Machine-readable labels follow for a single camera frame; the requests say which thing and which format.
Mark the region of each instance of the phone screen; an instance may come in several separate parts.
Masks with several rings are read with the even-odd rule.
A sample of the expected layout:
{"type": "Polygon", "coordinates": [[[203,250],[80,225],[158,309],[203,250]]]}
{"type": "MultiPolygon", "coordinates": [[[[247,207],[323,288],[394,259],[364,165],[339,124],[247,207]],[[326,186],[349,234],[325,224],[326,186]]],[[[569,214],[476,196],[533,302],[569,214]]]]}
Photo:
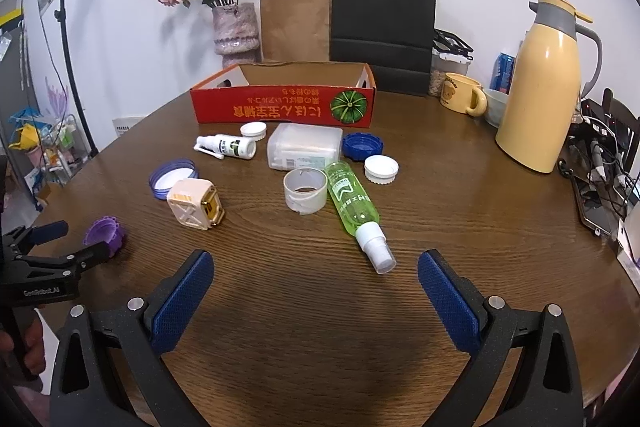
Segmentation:
{"type": "Polygon", "coordinates": [[[574,180],[578,185],[584,217],[600,229],[610,233],[607,210],[602,206],[602,200],[596,188],[581,178],[574,177],[574,180]]]}

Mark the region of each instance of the metal screw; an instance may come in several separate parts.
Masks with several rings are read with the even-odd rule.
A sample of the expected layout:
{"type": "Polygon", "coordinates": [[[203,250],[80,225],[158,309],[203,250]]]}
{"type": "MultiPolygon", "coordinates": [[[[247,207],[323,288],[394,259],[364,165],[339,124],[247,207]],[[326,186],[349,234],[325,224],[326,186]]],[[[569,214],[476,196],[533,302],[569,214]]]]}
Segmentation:
{"type": "Polygon", "coordinates": [[[83,313],[84,313],[84,306],[82,306],[80,304],[78,304],[78,305],[74,306],[73,308],[71,308],[71,316],[72,317],[79,317],[83,313]]]}
{"type": "Polygon", "coordinates": [[[145,305],[145,301],[142,297],[133,297],[128,303],[127,303],[127,308],[129,308],[131,311],[136,311],[139,310],[140,308],[142,308],[142,306],[145,305]]]}
{"type": "Polygon", "coordinates": [[[549,304],[546,309],[549,310],[549,313],[551,313],[554,317],[559,317],[560,315],[562,315],[562,308],[557,304],[549,304]]]}
{"type": "Polygon", "coordinates": [[[489,297],[489,306],[491,306],[491,308],[501,310],[502,308],[504,308],[504,299],[502,297],[498,297],[497,295],[492,295],[491,297],[489,297]]]}

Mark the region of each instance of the green pumpkin picture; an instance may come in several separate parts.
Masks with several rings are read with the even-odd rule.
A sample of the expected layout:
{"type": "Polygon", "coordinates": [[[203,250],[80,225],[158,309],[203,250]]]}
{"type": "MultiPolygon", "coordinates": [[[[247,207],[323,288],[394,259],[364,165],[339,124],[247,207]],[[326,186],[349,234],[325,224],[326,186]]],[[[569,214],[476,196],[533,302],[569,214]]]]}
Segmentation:
{"type": "Polygon", "coordinates": [[[341,92],[331,102],[331,114],[343,124],[360,121],[366,112],[366,97],[354,90],[341,92]]]}

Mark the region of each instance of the wooden table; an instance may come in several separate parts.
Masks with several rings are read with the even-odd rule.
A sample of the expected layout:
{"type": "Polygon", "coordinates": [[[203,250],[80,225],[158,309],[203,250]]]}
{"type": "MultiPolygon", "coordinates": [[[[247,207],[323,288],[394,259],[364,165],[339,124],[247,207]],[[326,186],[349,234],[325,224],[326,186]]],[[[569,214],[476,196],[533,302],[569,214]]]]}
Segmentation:
{"type": "MultiPolygon", "coordinates": [[[[417,258],[428,248],[484,295],[520,309],[560,305],[584,401],[598,396],[640,343],[640,299],[612,251],[578,221],[569,181],[518,165],[492,127],[434,98],[376,96],[370,131],[400,173],[384,186],[355,170],[398,259],[389,275],[373,271],[330,200],[305,217],[285,206],[284,172],[268,168],[266,140],[252,161],[194,152],[196,136],[239,126],[198,126],[188,94],[133,127],[55,197],[38,223],[66,219],[70,233],[38,253],[79,248],[98,217],[124,223],[124,250],[82,278],[80,302],[95,311],[146,296],[192,250],[209,250],[214,283],[164,360],[212,425],[421,426],[468,359],[418,283],[417,258]],[[219,189],[226,217],[217,229],[178,224],[149,190],[152,170],[184,156],[219,189]]],[[[46,309],[54,329],[72,304],[46,309]]],[[[484,419],[498,407],[514,355],[484,419]]]]}

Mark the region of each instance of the clear tape roll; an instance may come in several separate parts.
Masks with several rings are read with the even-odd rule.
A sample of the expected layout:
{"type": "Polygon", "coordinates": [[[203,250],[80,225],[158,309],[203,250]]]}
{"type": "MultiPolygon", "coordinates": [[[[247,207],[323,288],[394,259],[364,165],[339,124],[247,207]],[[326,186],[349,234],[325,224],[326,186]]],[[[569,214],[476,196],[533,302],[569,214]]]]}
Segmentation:
{"type": "Polygon", "coordinates": [[[294,169],[284,176],[284,199],[301,216],[315,214],[326,204],[327,178],[318,169],[294,169]],[[312,189],[301,192],[301,188],[312,189]]]}

